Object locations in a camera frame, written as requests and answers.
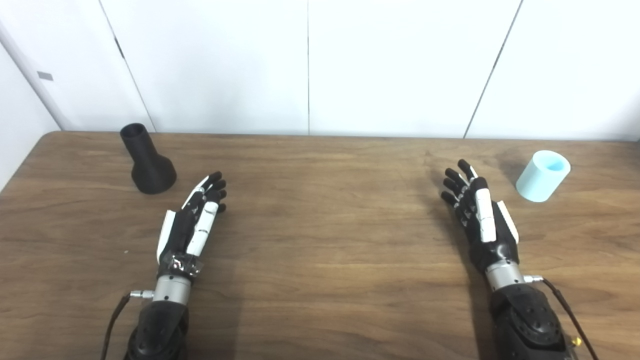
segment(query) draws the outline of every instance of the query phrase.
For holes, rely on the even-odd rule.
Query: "metal connector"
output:
[[[532,282],[540,282],[545,279],[540,275],[525,275],[523,276],[523,278],[524,278],[524,282],[526,282],[527,284],[530,284]]]
[[[129,294],[130,297],[139,297],[142,299],[152,299],[154,298],[153,290],[134,290]]]

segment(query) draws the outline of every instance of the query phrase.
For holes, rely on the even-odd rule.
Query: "wood grain surface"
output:
[[[117,133],[46,135],[8,183],[0,359],[97,359],[119,298],[155,286],[164,212],[221,170],[228,211],[189,302],[190,359],[491,360],[486,285],[438,197],[459,158],[505,200],[523,272],[563,291],[601,359],[640,356],[637,143],[152,137],[178,172],[161,195],[135,189]],[[540,149],[572,172],[535,204],[513,183]],[[141,307],[120,315],[109,359]]]

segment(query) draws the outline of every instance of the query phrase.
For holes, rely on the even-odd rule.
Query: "light blue cylinder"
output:
[[[571,171],[564,156],[550,150],[533,154],[531,161],[516,182],[516,189],[525,199],[545,202]]]

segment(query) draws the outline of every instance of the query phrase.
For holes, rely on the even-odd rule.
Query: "black bottle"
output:
[[[177,174],[171,160],[158,154],[143,124],[129,124],[120,130],[120,137],[133,159],[131,178],[138,190],[157,194],[169,189]]]

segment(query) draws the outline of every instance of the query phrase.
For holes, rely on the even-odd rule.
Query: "black cable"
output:
[[[120,302],[113,310],[113,314],[111,315],[111,319],[109,320],[109,325],[107,326],[107,333],[104,335],[104,344],[102,345],[102,355],[100,355],[100,360],[105,360],[107,358],[107,349],[109,348],[109,339],[111,338],[111,330],[113,330],[113,324],[116,322],[118,315],[124,309],[124,306],[127,305],[129,299],[131,298],[131,294],[126,294],[120,299]]]
[[[596,351],[593,350],[593,347],[591,346],[591,342],[587,338],[587,334],[585,334],[584,331],[582,330],[582,327],[580,326],[578,319],[576,319],[575,315],[573,314],[573,311],[571,310],[571,306],[569,306],[569,303],[567,303],[567,301],[564,299],[564,296],[562,296],[562,293],[560,292],[560,290],[558,290],[549,280],[543,279],[542,281],[551,289],[551,292],[554,293],[560,305],[562,305],[563,309],[571,318],[573,325],[578,330],[578,334],[580,334],[580,336],[584,340],[584,344],[587,346],[587,349],[589,349],[589,353],[591,354],[591,357],[593,357],[593,360],[599,360],[598,356],[596,355]]]

